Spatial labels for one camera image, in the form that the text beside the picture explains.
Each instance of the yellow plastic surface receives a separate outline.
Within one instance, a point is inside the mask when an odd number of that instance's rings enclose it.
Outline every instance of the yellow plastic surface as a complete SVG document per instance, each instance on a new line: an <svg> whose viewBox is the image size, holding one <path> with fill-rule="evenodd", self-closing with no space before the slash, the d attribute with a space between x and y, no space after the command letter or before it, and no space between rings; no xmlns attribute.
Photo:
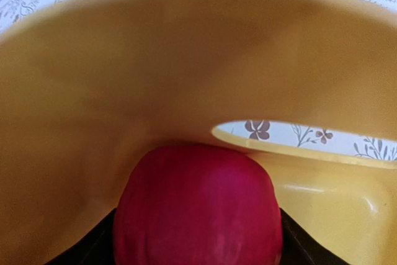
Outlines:
<svg viewBox="0 0 397 265"><path fill-rule="evenodd" d="M271 119L397 140L396 49L395 15L355 0L73 0L28 17L0 37L1 264L48 261L149 149L202 142L258 160L346 261L395 265L395 164L212 130Z"/></svg>

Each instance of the printed flower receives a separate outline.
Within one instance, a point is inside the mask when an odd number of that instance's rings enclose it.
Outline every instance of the printed flower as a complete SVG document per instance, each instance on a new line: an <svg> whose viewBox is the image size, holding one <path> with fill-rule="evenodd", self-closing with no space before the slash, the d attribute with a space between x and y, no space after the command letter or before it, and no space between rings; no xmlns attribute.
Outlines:
<svg viewBox="0 0 397 265"><path fill-rule="evenodd" d="M270 128L270 122L265 120L247 120L245 124L245 128L251 134L249 135L250 139L254 140L267 140L270 135L267 132Z"/></svg>
<svg viewBox="0 0 397 265"><path fill-rule="evenodd" d="M323 131L318 130L316 132L316 137L321 138L320 141L322 144L327 144L327 140L332 139L333 136L334 135L332 133L328 133L327 130L323 130Z"/></svg>

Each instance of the red object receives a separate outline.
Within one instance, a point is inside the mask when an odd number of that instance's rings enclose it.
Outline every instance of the red object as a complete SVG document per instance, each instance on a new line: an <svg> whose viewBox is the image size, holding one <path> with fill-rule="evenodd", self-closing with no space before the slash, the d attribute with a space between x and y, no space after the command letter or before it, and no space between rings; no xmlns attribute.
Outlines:
<svg viewBox="0 0 397 265"><path fill-rule="evenodd" d="M117 265L277 265L282 223L266 171L206 145L150 151L114 220Z"/></svg>

